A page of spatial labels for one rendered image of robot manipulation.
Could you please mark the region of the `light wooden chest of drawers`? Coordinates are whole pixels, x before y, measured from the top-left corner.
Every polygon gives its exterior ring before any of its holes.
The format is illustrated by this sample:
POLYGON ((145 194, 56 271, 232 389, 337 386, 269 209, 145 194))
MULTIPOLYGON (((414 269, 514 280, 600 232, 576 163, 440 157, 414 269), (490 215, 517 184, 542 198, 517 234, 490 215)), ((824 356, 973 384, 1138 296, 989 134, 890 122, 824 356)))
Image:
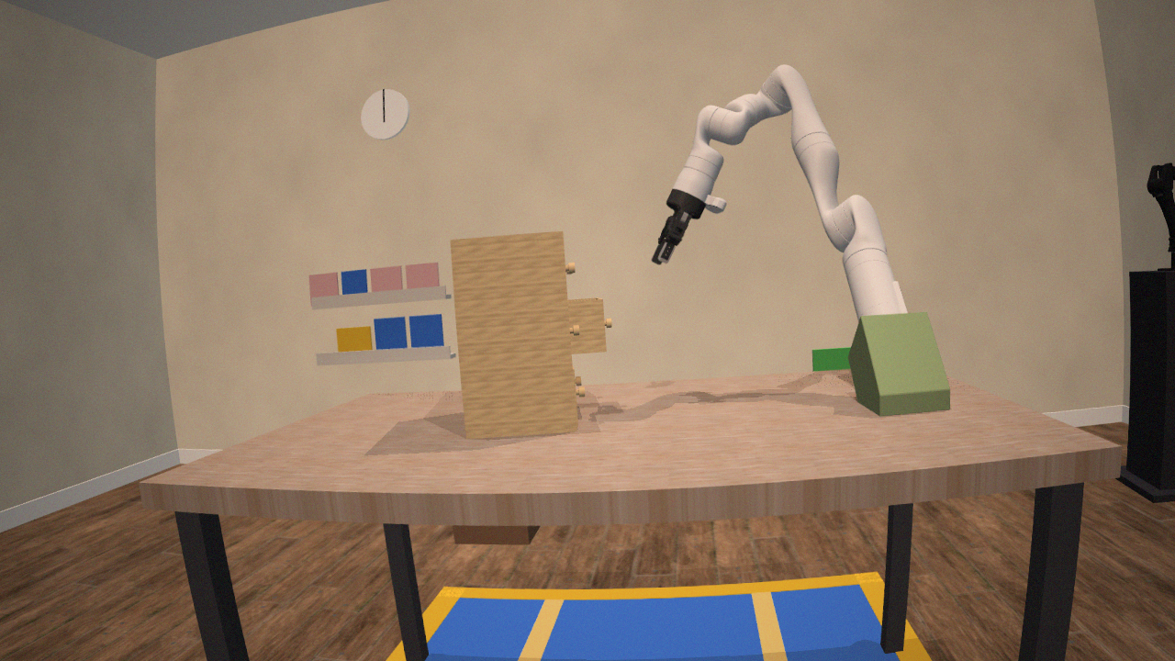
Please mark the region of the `light wooden chest of drawers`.
POLYGON ((576 431, 564 232, 452 240, 466 439, 576 431))

